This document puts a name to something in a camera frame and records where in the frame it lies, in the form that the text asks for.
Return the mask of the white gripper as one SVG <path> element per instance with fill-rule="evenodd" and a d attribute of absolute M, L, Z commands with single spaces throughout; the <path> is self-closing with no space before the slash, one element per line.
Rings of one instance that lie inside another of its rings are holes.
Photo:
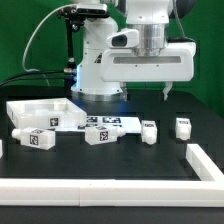
<path fill-rule="evenodd" d="M 166 101 L 174 81 L 193 78 L 194 55 L 194 42 L 169 43 L 158 56 L 136 56 L 131 49 L 109 49 L 102 56 L 101 79 L 120 82 L 123 100 L 128 98 L 126 82 L 166 82 Z"/>

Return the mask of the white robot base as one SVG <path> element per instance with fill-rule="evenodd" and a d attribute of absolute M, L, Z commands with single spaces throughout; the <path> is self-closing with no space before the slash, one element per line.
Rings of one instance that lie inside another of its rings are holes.
<path fill-rule="evenodd" d="M 109 34 L 118 30 L 112 18 L 86 19 L 83 28 L 83 58 L 77 67 L 76 83 L 71 87 L 74 97 L 90 101 L 123 100 L 119 82 L 101 79 L 101 58 L 106 51 Z"/>

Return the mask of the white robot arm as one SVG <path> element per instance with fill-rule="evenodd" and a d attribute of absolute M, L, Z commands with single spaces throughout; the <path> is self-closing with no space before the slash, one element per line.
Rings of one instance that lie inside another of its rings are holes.
<path fill-rule="evenodd" d="M 196 0 L 121 0 L 126 27 L 106 39 L 101 79 L 106 82 L 163 82 L 167 95 L 175 82 L 194 75 L 196 43 L 181 33 L 168 38 L 171 18 L 180 20 Z"/>

